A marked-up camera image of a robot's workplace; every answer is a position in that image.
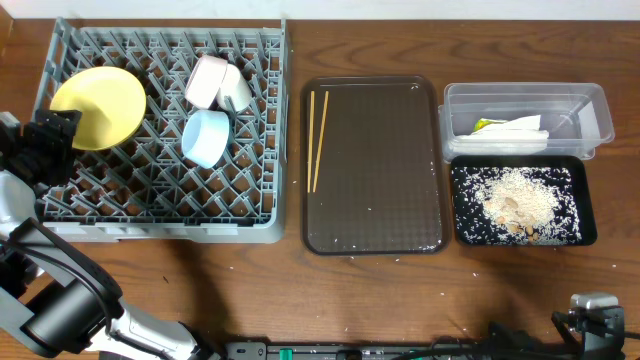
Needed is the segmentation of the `yellow plate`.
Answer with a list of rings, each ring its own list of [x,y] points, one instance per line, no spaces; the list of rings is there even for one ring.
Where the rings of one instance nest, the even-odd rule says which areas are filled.
[[[133,74],[101,66],[83,70],[65,81],[49,109],[80,112],[73,147],[100,151],[134,135],[144,118],[146,101],[145,90]]]

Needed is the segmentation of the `light blue bowl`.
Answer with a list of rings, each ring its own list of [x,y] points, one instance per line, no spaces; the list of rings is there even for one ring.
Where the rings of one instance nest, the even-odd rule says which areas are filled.
[[[212,168],[224,154],[230,131],[225,112],[196,111],[187,120],[182,134],[184,157],[202,168]]]

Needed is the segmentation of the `white cup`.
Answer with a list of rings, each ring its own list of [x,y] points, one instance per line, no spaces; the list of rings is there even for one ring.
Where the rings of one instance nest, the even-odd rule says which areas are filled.
[[[233,64],[226,66],[226,72],[215,100],[225,111],[240,112],[246,109],[253,95],[241,71]]]

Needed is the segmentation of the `white napkin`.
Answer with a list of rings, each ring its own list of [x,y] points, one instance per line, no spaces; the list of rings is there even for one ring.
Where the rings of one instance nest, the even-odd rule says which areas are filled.
[[[541,116],[531,115],[456,135],[450,149],[465,155],[530,155],[545,150],[548,138],[549,132],[541,129]]]

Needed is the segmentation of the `wooden chopstick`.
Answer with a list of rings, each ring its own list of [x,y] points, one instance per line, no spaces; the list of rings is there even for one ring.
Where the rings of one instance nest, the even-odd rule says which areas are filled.
[[[315,171],[314,171],[313,188],[312,188],[312,191],[314,193],[317,191],[318,180],[319,180],[320,163],[321,163],[321,156],[322,156],[322,150],[323,150],[326,119],[327,119],[327,114],[328,114],[329,96],[330,96],[329,91],[328,90],[325,91],[324,103],[323,103],[323,112],[322,112],[322,119],[321,119],[321,128],[320,128],[320,134],[319,134],[319,140],[318,140],[319,141],[318,142],[318,149],[317,149],[317,153],[316,153],[316,163],[315,163]]]
[[[311,193],[312,178],[312,156],[313,156],[313,139],[314,139],[314,119],[315,119],[315,91],[310,92],[309,103],[309,129],[308,129],[308,157],[307,157],[307,193]]]

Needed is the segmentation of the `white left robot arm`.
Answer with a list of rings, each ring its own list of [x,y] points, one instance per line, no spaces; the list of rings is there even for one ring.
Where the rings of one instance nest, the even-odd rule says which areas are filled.
[[[181,322],[129,304],[96,262],[38,221],[39,191],[70,178],[80,112],[1,115],[1,327],[33,353],[103,359],[223,359]]]

